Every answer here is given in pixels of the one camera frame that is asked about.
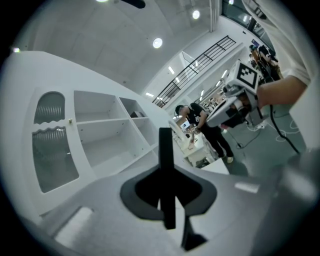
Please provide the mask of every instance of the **grey floor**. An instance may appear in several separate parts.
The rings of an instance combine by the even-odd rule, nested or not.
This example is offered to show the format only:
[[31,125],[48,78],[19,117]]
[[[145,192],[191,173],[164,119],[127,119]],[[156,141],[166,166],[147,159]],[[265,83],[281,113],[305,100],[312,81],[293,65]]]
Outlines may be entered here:
[[[279,117],[288,113],[290,107],[290,105],[274,106],[274,116]],[[262,112],[269,113],[269,106],[264,107]],[[290,123],[293,120],[290,115],[275,118],[274,120],[280,130],[284,130],[286,132],[298,131],[297,129],[290,128]],[[267,119],[267,122],[272,125],[270,118]],[[261,131],[259,136],[243,149],[236,148],[237,143],[229,134],[231,133],[239,143],[245,145],[253,139],[259,131]],[[234,153],[233,163],[225,163],[230,174],[233,175],[269,177],[277,172],[274,167],[284,164],[290,157],[296,154],[288,142],[276,141],[278,133],[268,125],[265,129],[252,132],[248,130],[245,124],[240,124],[235,128],[230,129],[229,132],[223,134],[223,136],[228,141]],[[288,134],[287,137],[292,141],[298,151],[302,152],[306,149],[300,133]]]

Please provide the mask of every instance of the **white device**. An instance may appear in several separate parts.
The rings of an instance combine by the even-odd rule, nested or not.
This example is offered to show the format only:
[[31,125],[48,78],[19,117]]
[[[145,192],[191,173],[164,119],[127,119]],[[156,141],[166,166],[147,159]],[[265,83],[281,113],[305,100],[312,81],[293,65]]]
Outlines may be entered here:
[[256,126],[265,120],[268,116],[263,116],[258,108],[258,83],[258,72],[237,60],[223,87],[225,100],[209,115],[207,125],[224,124],[233,128],[244,122]]

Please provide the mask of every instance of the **corrugated panel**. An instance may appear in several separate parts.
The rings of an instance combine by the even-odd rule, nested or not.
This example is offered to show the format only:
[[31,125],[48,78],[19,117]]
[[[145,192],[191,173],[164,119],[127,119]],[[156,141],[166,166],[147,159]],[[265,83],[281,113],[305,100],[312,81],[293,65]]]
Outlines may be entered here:
[[58,92],[43,95],[36,107],[34,124],[65,119],[65,97]]
[[35,172],[43,193],[79,177],[69,149],[66,128],[34,133],[32,149]]

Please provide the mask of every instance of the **black railing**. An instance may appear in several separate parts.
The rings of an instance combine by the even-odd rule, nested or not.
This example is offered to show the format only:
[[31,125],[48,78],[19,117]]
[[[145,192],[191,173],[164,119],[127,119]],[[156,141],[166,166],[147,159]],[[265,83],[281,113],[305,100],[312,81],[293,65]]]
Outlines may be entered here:
[[183,87],[185,87],[199,72],[211,62],[231,48],[236,42],[228,35],[216,42],[209,49],[199,55],[187,67],[185,67],[154,99],[153,103],[162,108]]

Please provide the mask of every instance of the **black pants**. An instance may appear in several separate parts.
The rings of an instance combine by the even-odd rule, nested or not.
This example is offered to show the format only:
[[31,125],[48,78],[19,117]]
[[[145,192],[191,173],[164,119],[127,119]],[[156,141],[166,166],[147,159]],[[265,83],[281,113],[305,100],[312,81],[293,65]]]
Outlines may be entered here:
[[228,142],[221,134],[219,127],[204,127],[201,128],[201,132],[204,134],[205,138],[210,142],[211,146],[218,153],[218,156],[222,158],[224,156],[224,151],[221,147],[225,149],[227,157],[233,157],[234,153],[232,152]]

